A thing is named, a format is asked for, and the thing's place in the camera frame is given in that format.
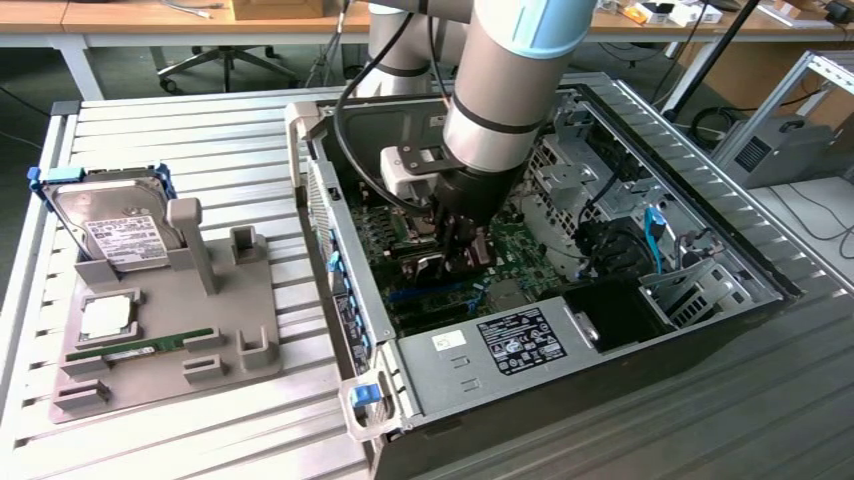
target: green circuit board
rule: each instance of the green circuit board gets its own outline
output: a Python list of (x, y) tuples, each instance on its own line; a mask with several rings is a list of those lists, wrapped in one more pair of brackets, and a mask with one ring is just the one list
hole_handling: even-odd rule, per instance
[(514, 295), (514, 299), (521, 301), (525, 297), (527, 303), (565, 283), (525, 223), (518, 217), (499, 214), (490, 228), (495, 266), (482, 275), (450, 285), (412, 289), (400, 258), (438, 253), (432, 235), (424, 234), (430, 225), (424, 219), (408, 218), (387, 206), (358, 207), (351, 214), (386, 309), (403, 335), (502, 311), (502, 302), (494, 301), (490, 290), (498, 282), (518, 286), (522, 296)]

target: hard drive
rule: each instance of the hard drive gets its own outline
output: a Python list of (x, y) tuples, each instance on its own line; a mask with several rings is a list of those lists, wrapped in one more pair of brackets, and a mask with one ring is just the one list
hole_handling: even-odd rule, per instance
[(166, 220), (175, 198), (166, 165), (84, 171), (29, 172), (29, 189), (59, 215), (87, 260), (108, 260), (119, 272), (168, 265), (167, 251), (183, 248)]

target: gray plastic stand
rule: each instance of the gray plastic stand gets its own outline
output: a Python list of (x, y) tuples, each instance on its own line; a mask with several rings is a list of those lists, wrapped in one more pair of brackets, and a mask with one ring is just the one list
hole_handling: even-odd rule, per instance
[[(167, 252), (170, 267), (119, 275), (107, 261), (75, 265), (75, 286), (49, 418), (84, 418), (164, 398), (266, 377), (282, 370), (267, 241), (252, 227), (235, 227), (228, 239), (202, 241), (202, 208), (195, 198), (171, 200), (167, 221), (187, 247)], [(134, 308), (120, 334), (80, 340), (87, 300), (127, 295)], [(202, 329), (211, 333), (148, 344)], [(100, 349), (140, 351), (111, 360)]]

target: motherboard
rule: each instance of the motherboard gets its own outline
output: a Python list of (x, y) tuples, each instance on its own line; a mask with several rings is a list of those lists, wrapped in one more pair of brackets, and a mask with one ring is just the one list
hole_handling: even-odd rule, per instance
[(490, 228), (495, 266), (471, 278), (427, 287), (412, 286), (407, 272), (419, 259), (440, 255), (430, 220), (388, 205), (355, 207), (351, 215), (386, 309), (403, 336), (526, 305), (565, 283), (545, 256), (549, 247), (534, 239), (513, 202)]

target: blue cable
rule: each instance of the blue cable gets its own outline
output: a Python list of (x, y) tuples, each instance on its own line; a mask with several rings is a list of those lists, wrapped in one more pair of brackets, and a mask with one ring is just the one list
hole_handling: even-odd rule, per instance
[(665, 228), (667, 227), (667, 220), (661, 210), (655, 207), (647, 207), (643, 212), (643, 236), (646, 237), (646, 243), (650, 245), (653, 251), (653, 257), (655, 258), (655, 273), (662, 273), (662, 254), (658, 250), (658, 239), (662, 237)]

